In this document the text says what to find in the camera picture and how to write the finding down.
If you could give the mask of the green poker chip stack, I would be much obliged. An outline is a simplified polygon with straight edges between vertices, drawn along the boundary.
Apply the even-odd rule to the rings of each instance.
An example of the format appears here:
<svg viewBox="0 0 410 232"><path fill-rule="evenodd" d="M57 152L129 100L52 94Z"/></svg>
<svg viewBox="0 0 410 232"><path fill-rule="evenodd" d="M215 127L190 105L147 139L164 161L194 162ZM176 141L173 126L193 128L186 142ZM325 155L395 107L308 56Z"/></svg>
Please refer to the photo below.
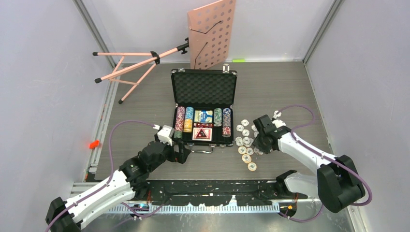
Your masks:
<svg viewBox="0 0 410 232"><path fill-rule="evenodd" d="M176 138L176 139L182 139L182 136L183 136L183 132L182 132L182 131L176 130L176 131L174 132L174 138Z"/></svg>

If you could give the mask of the black poker set case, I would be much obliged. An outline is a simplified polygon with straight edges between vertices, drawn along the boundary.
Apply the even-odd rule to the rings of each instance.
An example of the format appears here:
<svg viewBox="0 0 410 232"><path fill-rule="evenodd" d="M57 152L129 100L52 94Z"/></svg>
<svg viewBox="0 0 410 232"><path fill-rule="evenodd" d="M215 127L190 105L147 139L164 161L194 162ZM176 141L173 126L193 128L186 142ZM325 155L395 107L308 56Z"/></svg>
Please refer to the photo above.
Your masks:
<svg viewBox="0 0 410 232"><path fill-rule="evenodd" d="M212 140L194 140L193 132L182 132L181 138L173 135L173 142L178 144L183 141L184 145L232 147L234 145L234 98L238 73L235 70L197 70L197 69L171 69L171 82L175 109L173 115L173 127L176 130L176 114L178 107L192 107L194 110L212 110L216 108L230 109L231 128L230 137L224 137L223 126L212 128Z"/></svg>

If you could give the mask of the blue playing card deck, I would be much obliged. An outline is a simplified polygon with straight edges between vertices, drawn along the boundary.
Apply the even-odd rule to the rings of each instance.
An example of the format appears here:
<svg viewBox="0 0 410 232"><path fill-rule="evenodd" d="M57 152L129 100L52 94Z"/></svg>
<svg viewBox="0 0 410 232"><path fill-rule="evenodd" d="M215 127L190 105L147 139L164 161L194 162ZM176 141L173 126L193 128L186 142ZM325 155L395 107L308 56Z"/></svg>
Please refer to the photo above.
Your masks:
<svg viewBox="0 0 410 232"><path fill-rule="evenodd" d="M213 122L213 111L212 110L195 110L193 121L198 122L198 123L212 123Z"/></svg>

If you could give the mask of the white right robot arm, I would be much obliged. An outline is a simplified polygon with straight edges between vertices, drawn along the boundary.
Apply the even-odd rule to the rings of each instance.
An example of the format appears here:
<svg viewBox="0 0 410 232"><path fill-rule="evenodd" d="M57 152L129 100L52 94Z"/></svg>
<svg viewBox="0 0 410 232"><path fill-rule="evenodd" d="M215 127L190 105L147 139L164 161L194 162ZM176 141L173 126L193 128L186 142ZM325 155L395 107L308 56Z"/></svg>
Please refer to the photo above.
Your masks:
<svg viewBox="0 0 410 232"><path fill-rule="evenodd" d="M276 192L282 198L301 193L319 199L324 207L338 213L359 199L366 190L353 160L324 152L300 138L279 119L263 115L253 121L258 135L253 145L268 154L280 151L298 160L313 174L289 170L276 177Z"/></svg>

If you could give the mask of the red white chip stack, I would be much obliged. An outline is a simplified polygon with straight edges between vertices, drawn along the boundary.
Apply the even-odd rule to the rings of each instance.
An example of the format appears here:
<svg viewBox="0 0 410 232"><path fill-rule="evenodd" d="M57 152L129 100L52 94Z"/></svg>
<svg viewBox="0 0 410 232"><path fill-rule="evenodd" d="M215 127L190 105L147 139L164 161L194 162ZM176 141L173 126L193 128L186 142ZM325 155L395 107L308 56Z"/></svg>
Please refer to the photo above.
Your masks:
<svg viewBox="0 0 410 232"><path fill-rule="evenodd" d="M179 106L177 107L177 112L176 112L176 121L175 121L176 131L183 131L184 119L185 119L185 107Z"/></svg>

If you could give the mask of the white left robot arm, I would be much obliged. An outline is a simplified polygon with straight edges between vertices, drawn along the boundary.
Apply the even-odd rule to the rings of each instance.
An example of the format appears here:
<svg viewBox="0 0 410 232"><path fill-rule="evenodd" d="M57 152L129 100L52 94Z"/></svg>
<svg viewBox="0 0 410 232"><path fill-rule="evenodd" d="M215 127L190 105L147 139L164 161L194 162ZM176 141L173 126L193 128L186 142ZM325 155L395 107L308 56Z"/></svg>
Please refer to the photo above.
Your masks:
<svg viewBox="0 0 410 232"><path fill-rule="evenodd" d="M45 218L46 231L80 232L112 207L133 198L143 200L151 172L166 161L183 164L187 160L191 150L183 142L177 146L175 151L173 145L152 141L102 182L67 200L57 197Z"/></svg>

